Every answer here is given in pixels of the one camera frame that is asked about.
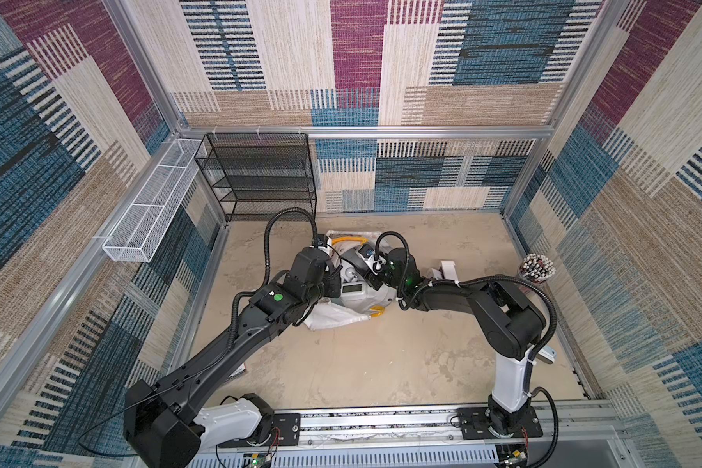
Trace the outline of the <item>white digital timer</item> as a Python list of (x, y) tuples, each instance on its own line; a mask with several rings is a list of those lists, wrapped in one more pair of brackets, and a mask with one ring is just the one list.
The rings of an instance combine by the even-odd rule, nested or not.
[(341, 286), (341, 294), (343, 296), (348, 296), (349, 294), (362, 294), (365, 290), (365, 284), (361, 282), (346, 283)]

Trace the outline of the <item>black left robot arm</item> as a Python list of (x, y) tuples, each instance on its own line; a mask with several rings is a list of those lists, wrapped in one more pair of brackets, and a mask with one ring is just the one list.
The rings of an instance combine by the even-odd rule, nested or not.
[[(292, 267), (271, 273), (273, 226), (285, 216), (304, 218), (311, 240)], [(254, 291), (239, 292), (231, 304), (230, 324), (195, 356), (154, 384), (136, 382), (117, 415), (131, 456), (148, 467), (184, 467), (208, 442), (251, 438), (264, 429), (259, 398), (246, 396), (216, 408), (208, 419), (208, 399), (261, 347), (300, 325), (321, 298), (339, 291), (339, 271), (323, 251), (315, 216), (292, 207), (273, 214), (263, 231), (264, 273)]]

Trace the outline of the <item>white canvas bag yellow handles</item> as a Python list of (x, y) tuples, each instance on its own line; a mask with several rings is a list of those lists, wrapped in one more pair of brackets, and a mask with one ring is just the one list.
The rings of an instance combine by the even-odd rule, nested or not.
[(322, 251), (330, 256), (333, 265), (342, 267), (342, 285), (361, 282), (366, 290), (362, 294), (341, 295), (340, 298), (321, 298), (303, 325), (311, 331), (322, 331), (369, 321), (383, 314), (397, 298), (396, 287), (384, 285), (379, 291), (372, 289), (362, 276), (367, 267), (358, 255), (358, 249), (364, 243), (376, 245), (380, 232), (329, 230), (326, 235), (333, 239), (333, 244), (331, 249)]

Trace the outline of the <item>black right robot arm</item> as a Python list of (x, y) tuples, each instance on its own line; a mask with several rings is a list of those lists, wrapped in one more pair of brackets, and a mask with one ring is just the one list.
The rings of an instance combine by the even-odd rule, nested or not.
[(544, 292), (537, 296), (545, 307), (539, 309), (524, 294), (535, 291), (528, 281), (506, 275), (474, 280), (423, 277), (407, 243), (388, 252), (381, 247), (389, 237), (380, 234), (374, 243), (360, 249), (357, 271), (374, 289), (395, 290), (403, 310), (455, 311), (473, 316), (489, 346), (495, 351), (495, 383), (487, 407), (481, 411), (461, 409), (456, 413), (457, 428), (466, 439), (487, 430), (495, 439), (517, 437), (525, 444), (543, 434), (532, 400), (546, 395), (543, 387), (532, 388), (530, 380), (535, 360), (557, 329), (557, 311)]

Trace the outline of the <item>white rectangular alarm clock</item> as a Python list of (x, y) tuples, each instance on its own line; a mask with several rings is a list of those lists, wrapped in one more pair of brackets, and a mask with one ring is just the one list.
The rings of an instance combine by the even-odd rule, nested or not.
[(442, 278), (445, 280), (454, 281), (456, 283), (459, 281), (456, 270), (456, 263), (454, 261), (441, 261), (440, 272)]

